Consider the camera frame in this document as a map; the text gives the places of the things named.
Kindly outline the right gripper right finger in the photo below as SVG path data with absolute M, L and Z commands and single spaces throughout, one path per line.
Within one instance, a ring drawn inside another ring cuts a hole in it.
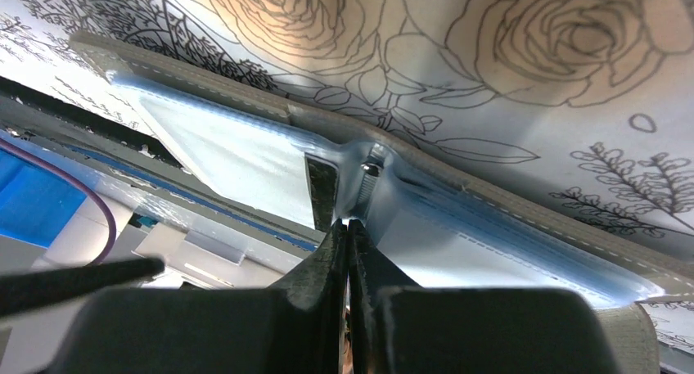
M 357 373 L 616 373 L 597 316 L 557 288 L 425 288 L 348 226 Z

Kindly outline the beige leather card holder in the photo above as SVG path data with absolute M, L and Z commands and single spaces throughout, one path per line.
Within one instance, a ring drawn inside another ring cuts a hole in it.
M 305 156 L 336 167 L 333 213 L 424 286 L 552 286 L 597 311 L 624 373 L 657 373 L 643 304 L 693 295 L 682 262 L 513 195 L 358 119 L 85 31 L 70 46 L 211 196 L 315 229 Z

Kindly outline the single thin credit card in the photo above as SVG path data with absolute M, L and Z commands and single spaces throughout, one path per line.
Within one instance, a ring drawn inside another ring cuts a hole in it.
M 327 232 L 333 223 L 338 171 L 334 165 L 312 155 L 305 156 L 305 160 L 315 229 Z

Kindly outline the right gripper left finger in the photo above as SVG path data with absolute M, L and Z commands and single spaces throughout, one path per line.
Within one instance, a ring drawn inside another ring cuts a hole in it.
M 347 228 L 259 289 L 109 289 L 74 320 L 51 373 L 339 373 Z

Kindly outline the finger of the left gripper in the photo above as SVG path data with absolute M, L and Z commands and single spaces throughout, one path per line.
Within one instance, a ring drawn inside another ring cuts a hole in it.
M 1 277 L 3 318 L 77 299 L 100 289 L 153 277 L 164 271 L 158 258 L 60 268 Z

